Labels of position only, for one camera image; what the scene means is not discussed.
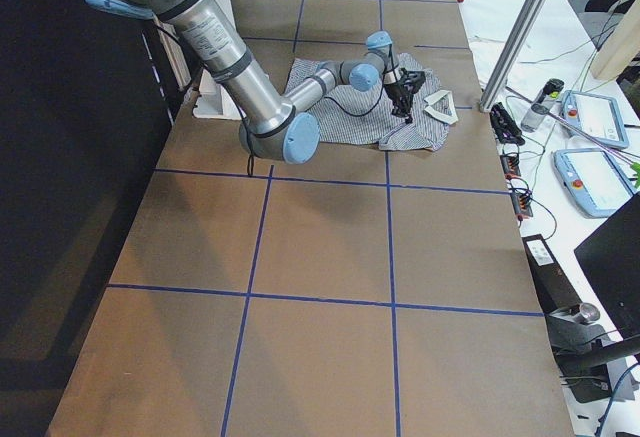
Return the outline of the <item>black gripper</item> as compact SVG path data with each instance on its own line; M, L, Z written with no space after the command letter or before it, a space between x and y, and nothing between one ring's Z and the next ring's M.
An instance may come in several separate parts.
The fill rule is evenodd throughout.
M384 90L393 103L393 116L402 116L406 124L413 122L412 105L414 95L421 89L425 81L426 75L424 71L400 69L399 78L394 82L384 83Z

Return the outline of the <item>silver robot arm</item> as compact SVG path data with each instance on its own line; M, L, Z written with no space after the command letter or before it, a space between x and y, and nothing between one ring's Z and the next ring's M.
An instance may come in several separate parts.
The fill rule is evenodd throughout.
M364 57L320 64L310 77L281 95L216 0L85 0L94 9L172 25L205 69L244 112L240 141L259 158L302 164L315 153L320 127L309 108L335 87L365 92L380 84L392 102L392 115L412 120L414 95L425 82L422 71L408 71L396 58L389 34L366 41Z

